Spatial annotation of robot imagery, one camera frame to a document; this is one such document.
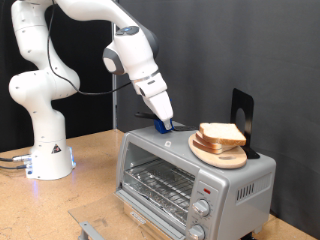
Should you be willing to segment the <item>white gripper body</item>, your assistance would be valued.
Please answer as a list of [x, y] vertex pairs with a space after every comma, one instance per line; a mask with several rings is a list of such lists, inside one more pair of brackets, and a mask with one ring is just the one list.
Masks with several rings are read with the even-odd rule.
[[161, 121], [165, 122], [173, 117], [173, 108], [166, 91], [149, 98], [144, 97], [143, 100]]

